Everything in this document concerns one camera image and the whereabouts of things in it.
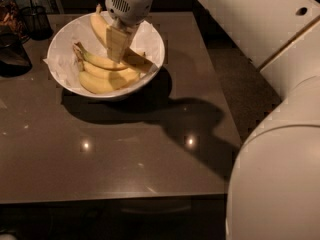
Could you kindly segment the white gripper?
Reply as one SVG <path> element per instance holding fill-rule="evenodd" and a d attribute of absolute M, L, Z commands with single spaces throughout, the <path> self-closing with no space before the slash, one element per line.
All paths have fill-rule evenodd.
<path fill-rule="evenodd" d="M 120 63 L 133 53 L 131 44 L 137 29 L 125 27 L 134 27 L 143 22 L 151 9 L 152 2 L 153 0 L 105 0 L 107 11 L 115 26 L 108 26 L 106 30 L 106 49 L 109 59 Z"/>

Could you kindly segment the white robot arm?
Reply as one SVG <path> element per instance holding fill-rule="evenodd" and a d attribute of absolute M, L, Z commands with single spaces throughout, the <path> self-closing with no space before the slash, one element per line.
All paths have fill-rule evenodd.
<path fill-rule="evenodd" d="M 319 3 L 198 1 L 281 98 L 236 158 L 226 240 L 320 240 Z"/>

